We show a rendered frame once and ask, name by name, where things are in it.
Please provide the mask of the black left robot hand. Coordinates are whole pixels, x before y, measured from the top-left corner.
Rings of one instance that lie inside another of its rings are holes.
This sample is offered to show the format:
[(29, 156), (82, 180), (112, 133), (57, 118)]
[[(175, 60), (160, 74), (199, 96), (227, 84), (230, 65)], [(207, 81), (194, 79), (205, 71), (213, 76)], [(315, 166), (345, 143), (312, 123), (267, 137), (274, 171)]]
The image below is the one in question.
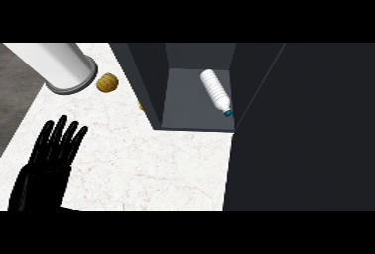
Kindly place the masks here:
[(19, 170), (8, 197), (8, 211), (60, 211), (72, 163), (88, 127), (61, 115), (39, 131), (27, 163)]

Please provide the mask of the dark grey cabinet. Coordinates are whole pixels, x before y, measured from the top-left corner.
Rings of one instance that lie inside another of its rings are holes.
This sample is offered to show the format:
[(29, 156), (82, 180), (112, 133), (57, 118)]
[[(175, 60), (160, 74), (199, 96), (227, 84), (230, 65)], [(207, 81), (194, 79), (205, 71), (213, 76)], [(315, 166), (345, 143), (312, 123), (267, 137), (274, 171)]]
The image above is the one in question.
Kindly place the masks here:
[[(281, 43), (112, 43), (109, 47), (153, 129), (236, 130)], [(209, 98), (200, 80), (206, 69), (228, 94), (231, 115)]]

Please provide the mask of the white plastic water bottle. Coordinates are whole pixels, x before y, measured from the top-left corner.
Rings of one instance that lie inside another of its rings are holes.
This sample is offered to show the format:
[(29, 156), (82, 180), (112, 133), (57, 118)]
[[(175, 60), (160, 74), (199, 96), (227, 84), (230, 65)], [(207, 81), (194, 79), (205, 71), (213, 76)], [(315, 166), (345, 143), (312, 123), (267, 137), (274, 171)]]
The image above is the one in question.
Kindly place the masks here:
[(228, 117), (233, 114), (231, 101), (219, 79), (210, 69), (202, 71), (200, 81), (215, 108), (222, 112), (224, 116)]

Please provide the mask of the dark grey cabinet door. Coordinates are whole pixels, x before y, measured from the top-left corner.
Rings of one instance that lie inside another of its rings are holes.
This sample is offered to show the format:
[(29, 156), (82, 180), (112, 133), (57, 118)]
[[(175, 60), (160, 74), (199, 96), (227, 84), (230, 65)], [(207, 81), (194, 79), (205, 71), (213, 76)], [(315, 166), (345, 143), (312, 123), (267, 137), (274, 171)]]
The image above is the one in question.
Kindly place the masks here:
[(287, 44), (231, 141), (224, 209), (375, 210), (375, 44)]

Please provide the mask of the brown round pastry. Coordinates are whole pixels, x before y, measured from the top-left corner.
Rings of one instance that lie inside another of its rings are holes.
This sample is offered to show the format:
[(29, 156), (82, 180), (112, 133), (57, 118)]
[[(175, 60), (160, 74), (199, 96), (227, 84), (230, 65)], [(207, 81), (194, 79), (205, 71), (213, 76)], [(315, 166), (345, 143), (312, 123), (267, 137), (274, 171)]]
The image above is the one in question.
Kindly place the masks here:
[(117, 87), (117, 79), (107, 72), (95, 82), (95, 89), (103, 93), (109, 93), (116, 90), (116, 87)]

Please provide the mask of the white cylindrical appliance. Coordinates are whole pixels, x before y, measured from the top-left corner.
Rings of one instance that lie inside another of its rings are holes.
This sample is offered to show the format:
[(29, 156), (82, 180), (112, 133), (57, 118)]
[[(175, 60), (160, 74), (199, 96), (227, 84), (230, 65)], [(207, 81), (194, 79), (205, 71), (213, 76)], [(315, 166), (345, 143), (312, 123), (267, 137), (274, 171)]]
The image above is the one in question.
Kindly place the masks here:
[(76, 43), (5, 43), (58, 95), (81, 92), (97, 74), (94, 59), (82, 53)]

